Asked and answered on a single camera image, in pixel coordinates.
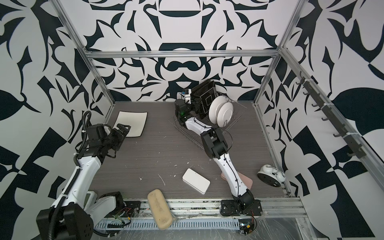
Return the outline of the white square plate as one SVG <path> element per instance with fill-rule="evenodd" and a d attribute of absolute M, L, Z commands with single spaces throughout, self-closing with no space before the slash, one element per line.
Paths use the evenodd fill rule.
<path fill-rule="evenodd" d="M 131 127 L 131 129 L 127 135 L 127 138 L 140 137 L 143 133 L 147 121 L 147 116 L 147 112 L 135 113 L 120 111 L 114 124 L 114 128 L 117 128 L 118 124 L 128 125 Z"/>

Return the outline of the floral black square plate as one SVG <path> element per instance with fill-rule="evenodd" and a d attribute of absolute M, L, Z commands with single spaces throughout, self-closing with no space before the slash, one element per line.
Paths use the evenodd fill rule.
<path fill-rule="evenodd" d="M 209 114 L 209 108 L 211 103 L 216 98 L 216 88 L 214 90 L 210 90 L 209 92 L 205 93 L 204 95 L 200 97 L 194 97 L 195 102 L 199 105 L 199 110 L 197 111 L 197 114 L 201 119 L 205 118 Z"/>

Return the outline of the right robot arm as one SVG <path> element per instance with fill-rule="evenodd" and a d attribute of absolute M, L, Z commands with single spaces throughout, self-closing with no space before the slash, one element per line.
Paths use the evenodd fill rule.
<path fill-rule="evenodd" d="M 191 114 L 192 107 L 185 103 L 185 100 L 175 101 L 175 115 L 179 124 L 185 129 L 194 132 L 201 137 L 204 150 L 207 156 L 214 160 L 230 186 L 237 212 L 244 214 L 254 203 L 254 196 L 245 183 L 241 180 L 229 155 L 229 146 L 223 132 L 204 124 Z"/>

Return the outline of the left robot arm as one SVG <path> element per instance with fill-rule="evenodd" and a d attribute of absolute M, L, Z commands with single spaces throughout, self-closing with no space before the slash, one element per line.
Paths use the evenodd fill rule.
<path fill-rule="evenodd" d="M 87 205 L 90 185 L 109 151 L 117 152 L 130 132 L 129 125 L 111 128 L 97 124 L 84 130 L 85 137 L 75 157 L 76 168 L 66 187 L 48 209 L 36 218 L 43 240 L 89 240 L 94 226 L 123 204 L 120 193 L 113 193 Z"/>

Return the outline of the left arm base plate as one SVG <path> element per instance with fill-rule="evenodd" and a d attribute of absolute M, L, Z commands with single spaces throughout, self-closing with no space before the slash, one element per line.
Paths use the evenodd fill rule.
<path fill-rule="evenodd" d="M 140 213 L 141 201 L 125 201 L 122 209 L 113 213 L 113 217 L 131 218 Z"/>

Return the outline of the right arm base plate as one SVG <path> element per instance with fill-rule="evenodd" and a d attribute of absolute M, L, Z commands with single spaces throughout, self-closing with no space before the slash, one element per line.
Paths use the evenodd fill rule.
<path fill-rule="evenodd" d="M 229 216 L 261 216 L 263 212 L 261 202 L 253 200 L 249 206 L 240 204 L 235 200 L 221 200 L 220 214 L 224 217 Z"/>

